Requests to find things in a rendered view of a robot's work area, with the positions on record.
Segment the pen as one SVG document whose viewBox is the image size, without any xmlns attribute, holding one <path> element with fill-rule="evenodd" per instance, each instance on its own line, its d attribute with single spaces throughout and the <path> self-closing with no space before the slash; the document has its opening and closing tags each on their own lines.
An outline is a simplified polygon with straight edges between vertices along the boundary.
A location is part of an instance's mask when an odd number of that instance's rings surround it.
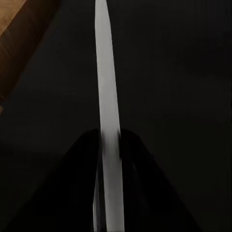
<svg viewBox="0 0 232 232">
<path fill-rule="evenodd" d="M 95 13 L 106 231 L 125 232 L 121 132 L 111 25 L 106 0 L 96 0 Z M 98 166 L 96 175 L 93 225 L 94 232 L 101 232 Z"/>
</svg>

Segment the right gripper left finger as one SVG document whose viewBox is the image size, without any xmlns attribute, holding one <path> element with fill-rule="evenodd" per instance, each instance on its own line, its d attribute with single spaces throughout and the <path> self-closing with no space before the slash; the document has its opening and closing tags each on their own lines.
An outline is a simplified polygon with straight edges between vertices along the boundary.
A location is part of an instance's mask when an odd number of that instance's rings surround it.
<svg viewBox="0 0 232 232">
<path fill-rule="evenodd" d="M 82 134 L 2 232 L 90 232 L 99 130 Z"/>
</svg>

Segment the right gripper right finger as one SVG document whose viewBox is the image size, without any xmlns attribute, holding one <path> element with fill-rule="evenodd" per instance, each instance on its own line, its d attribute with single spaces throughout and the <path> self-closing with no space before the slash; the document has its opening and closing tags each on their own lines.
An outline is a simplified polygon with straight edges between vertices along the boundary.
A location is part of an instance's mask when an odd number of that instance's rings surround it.
<svg viewBox="0 0 232 232">
<path fill-rule="evenodd" d="M 125 232 L 203 232 L 139 136 L 121 130 Z M 140 213 L 134 161 L 151 216 Z"/>
</svg>

